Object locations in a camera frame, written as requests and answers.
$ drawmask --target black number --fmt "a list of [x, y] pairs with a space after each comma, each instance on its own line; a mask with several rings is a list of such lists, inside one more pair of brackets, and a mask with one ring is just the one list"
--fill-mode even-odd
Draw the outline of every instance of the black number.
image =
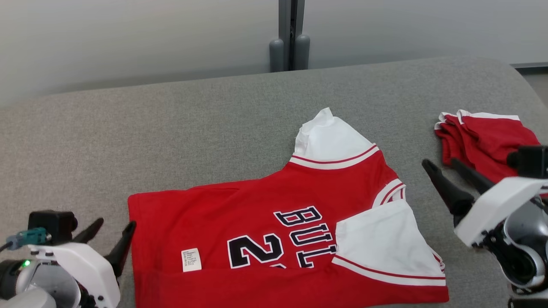
[[265, 244], [270, 247], [269, 251], [255, 243], [249, 236], [244, 235], [228, 240], [230, 267], [236, 269], [250, 265], [249, 255], [252, 255], [261, 263], [278, 260], [283, 256], [282, 241], [275, 234], [263, 236]]

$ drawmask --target blue connector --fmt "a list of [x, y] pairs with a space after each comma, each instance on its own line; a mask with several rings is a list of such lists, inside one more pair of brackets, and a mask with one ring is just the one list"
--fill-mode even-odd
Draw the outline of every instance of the blue connector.
[[9, 250], [16, 250], [25, 245], [41, 245], [51, 240], [52, 236], [47, 233], [44, 228], [34, 228], [18, 232], [16, 235], [6, 238], [6, 243], [11, 242], [11, 246], [7, 248]]

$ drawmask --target red stripe trim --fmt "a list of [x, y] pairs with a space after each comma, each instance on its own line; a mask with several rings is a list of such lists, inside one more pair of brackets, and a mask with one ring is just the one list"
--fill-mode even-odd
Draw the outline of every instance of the red stripe trim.
[[392, 188], [390, 191], [388, 191], [388, 193], [386, 194], [386, 196], [384, 196], [384, 198], [380, 202], [380, 204], [384, 204], [384, 202], [386, 201], [386, 198], [388, 198], [390, 196], [390, 194], [392, 194], [394, 192], [394, 190], [396, 190], [398, 187], [402, 187], [402, 186], [403, 186], [403, 183], [399, 183], [394, 188]]
[[307, 159], [307, 158], [302, 158], [302, 157], [299, 157], [299, 156], [296, 156], [296, 155], [292, 155], [291, 157], [293, 158], [298, 158], [300, 160], [303, 160], [303, 161], [307, 161], [307, 162], [311, 162], [311, 163], [317, 163], [317, 164], [336, 164], [336, 163], [344, 163], [344, 162], [347, 162], [347, 161], [351, 161], [353, 159], [356, 159], [358, 157], [361, 157], [361, 156], [364, 156], [365, 154], [367, 154], [369, 151], [371, 151], [372, 149], [376, 148], [376, 145], [372, 146], [371, 148], [369, 148], [369, 150], [361, 153], [360, 155], [357, 155], [357, 156], [354, 156], [354, 157], [350, 157], [350, 158], [347, 158], [347, 159], [343, 159], [343, 160], [340, 160], [340, 161], [332, 161], [332, 162], [319, 162], [319, 161], [313, 161], [311, 159]]
[[387, 275], [387, 276], [393, 276], [393, 277], [402, 277], [402, 278], [416, 278], [416, 279], [433, 279], [433, 280], [445, 280], [445, 277], [429, 277], [429, 276], [411, 276], [411, 275], [399, 275], [399, 274], [394, 274], [394, 273], [388, 273], [388, 272], [382, 272], [382, 271], [378, 271], [378, 270], [373, 270], [373, 269], [370, 269], [370, 268], [367, 268], [365, 266], [362, 266], [360, 264], [357, 264], [357, 263], [354, 263], [350, 260], [347, 260], [341, 256], [338, 256], [336, 255], [334, 258], [339, 258], [341, 259], [342, 261], [345, 261], [345, 262], [348, 262], [354, 266], [357, 266], [359, 267], [360, 269], [364, 269], [366, 271], [370, 271], [370, 272], [374, 272], [374, 273], [379, 273], [379, 274], [383, 274], [383, 275]]

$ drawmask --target white wall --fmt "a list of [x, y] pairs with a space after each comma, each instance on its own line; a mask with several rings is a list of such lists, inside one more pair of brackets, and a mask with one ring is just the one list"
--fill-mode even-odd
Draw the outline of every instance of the white wall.
[[6, 0], [0, 106], [29, 95], [269, 71], [276, 0]]
[[548, 62], [547, 0], [312, 0], [309, 68], [483, 56]]

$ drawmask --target gray cushion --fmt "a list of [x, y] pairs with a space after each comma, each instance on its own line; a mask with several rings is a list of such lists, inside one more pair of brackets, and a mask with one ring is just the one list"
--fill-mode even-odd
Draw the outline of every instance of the gray cushion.
[[[495, 259], [466, 248], [421, 168], [440, 161], [441, 111], [519, 115], [547, 142], [548, 110], [510, 66], [437, 58], [92, 90], [0, 109], [0, 238], [30, 211], [71, 210], [105, 225], [90, 244], [107, 253], [128, 221], [131, 194], [260, 178], [284, 166], [300, 125], [331, 107], [384, 152], [408, 185], [419, 229], [447, 265], [450, 302], [499, 308], [506, 283]], [[448, 172], [456, 178], [454, 172]], [[28, 256], [26, 250], [1, 258]], [[134, 306], [128, 263], [120, 307]]]

